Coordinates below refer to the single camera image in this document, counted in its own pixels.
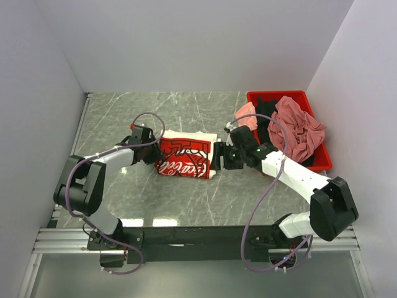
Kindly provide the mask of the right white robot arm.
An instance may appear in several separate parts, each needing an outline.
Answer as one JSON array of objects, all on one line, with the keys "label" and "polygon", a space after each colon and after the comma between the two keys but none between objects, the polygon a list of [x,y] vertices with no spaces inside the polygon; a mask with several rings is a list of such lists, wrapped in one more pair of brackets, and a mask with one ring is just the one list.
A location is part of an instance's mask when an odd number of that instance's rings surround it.
[{"label": "right white robot arm", "polygon": [[359,217],[348,183],[315,173],[291,160],[272,145],[259,144],[247,126],[228,124],[226,142],[214,145],[212,170],[242,169],[244,166],[273,177],[298,193],[309,204],[308,212],[288,214],[274,223],[272,240],[281,248],[298,236],[315,234],[333,241]]}]

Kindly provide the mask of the white t shirt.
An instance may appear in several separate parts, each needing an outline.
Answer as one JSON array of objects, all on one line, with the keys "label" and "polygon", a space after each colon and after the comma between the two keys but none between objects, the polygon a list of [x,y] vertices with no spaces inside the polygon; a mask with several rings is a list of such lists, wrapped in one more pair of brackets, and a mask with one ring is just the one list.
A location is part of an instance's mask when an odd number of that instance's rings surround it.
[{"label": "white t shirt", "polygon": [[217,141],[215,133],[165,131],[159,142],[163,157],[155,163],[157,173],[162,176],[212,179],[216,171],[210,165],[213,146]]}]

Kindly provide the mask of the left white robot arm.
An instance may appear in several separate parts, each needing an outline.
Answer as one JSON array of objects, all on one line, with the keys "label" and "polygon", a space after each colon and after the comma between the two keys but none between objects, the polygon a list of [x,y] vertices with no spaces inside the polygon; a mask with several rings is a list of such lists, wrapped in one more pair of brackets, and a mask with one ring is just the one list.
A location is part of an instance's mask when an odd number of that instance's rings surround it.
[{"label": "left white robot arm", "polygon": [[101,231],[103,244],[111,250],[122,246],[124,234],[122,221],[102,203],[108,175],[141,161],[150,165],[162,157],[151,128],[132,125],[131,130],[109,154],[68,157],[53,195],[55,204],[70,207]]}]

